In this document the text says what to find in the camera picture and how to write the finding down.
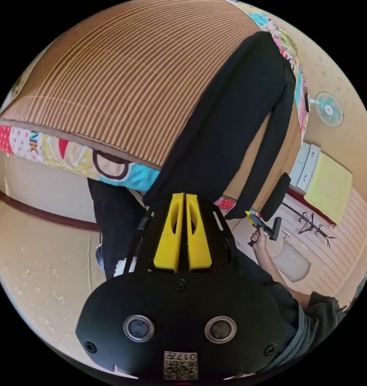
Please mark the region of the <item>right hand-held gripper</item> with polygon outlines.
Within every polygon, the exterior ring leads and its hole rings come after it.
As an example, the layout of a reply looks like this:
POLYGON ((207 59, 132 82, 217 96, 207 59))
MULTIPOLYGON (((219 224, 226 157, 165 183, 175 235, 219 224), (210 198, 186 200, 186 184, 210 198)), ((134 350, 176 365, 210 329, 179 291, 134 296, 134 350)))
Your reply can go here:
POLYGON ((255 229, 263 228, 266 235, 270 236, 272 234, 272 230, 256 216, 256 213, 254 211, 249 210, 245 211, 245 213, 249 222, 253 225, 255 229))

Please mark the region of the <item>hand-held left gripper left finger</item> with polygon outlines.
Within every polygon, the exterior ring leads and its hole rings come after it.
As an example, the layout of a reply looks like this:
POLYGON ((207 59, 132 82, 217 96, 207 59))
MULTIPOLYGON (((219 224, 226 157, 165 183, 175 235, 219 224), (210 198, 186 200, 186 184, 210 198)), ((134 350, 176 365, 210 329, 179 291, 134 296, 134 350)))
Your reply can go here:
POLYGON ((184 194, 173 194, 154 255, 153 263, 157 269, 178 271, 183 210, 184 194))

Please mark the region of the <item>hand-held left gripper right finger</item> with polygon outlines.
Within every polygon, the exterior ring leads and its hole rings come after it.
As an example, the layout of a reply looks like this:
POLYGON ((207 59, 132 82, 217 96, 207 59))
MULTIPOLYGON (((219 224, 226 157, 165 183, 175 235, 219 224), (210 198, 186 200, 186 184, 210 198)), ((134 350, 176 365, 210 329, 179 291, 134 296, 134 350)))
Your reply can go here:
POLYGON ((196 195, 186 194, 186 220, 189 271, 209 269, 212 259, 196 195))

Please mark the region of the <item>person's right hand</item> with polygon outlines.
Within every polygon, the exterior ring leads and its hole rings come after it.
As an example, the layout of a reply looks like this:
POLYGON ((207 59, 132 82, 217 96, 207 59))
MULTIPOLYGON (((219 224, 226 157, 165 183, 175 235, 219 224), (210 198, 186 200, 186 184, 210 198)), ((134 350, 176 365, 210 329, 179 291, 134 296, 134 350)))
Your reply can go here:
POLYGON ((263 228, 257 228, 251 238, 252 248, 255 254, 267 253, 267 235, 263 228))

